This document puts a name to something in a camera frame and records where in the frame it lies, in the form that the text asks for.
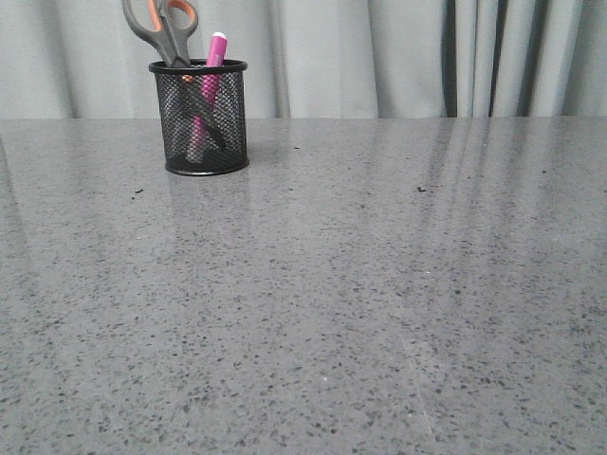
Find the gray scissor handle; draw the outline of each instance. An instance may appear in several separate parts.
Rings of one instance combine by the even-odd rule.
[[[190,66],[188,53],[188,38],[198,27],[198,13],[186,0],[156,0],[148,1],[148,10],[156,24],[156,30],[150,30],[141,25],[133,12],[132,0],[122,0],[122,10],[129,27],[143,41],[152,45],[160,54],[164,63],[169,67]],[[169,9],[177,8],[185,12],[190,23],[179,27],[169,13]]]

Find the mesh cup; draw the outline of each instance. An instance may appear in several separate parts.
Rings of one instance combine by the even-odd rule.
[[[185,175],[231,173],[248,165],[245,62],[191,68],[150,64],[156,76],[166,169]]]

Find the curtain fold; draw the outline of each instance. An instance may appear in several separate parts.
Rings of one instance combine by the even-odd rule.
[[[190,0],[252,118],[607,115],[607,0]],[[145,13],[145,0],[133,0]],[[157,118],[120,0],[0,0],[0,118]]]

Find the desk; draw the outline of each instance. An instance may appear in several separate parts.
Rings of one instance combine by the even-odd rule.
[[[0,135],[0,452],[604,453],[607,118]]]

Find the pen holder rim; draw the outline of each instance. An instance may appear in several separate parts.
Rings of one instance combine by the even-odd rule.
[[[188,68],[171,68],[164,62],[153,62],[148,66],[148,69],[155,74],[198,76],[205,74],[237,73],[245,71],[248,67],[247,62],[240,60],[224,60],[221,66],[203,66],[206,62],[207,59],[191,59],[191,64],[199,64],[200,66],[191,66]]]

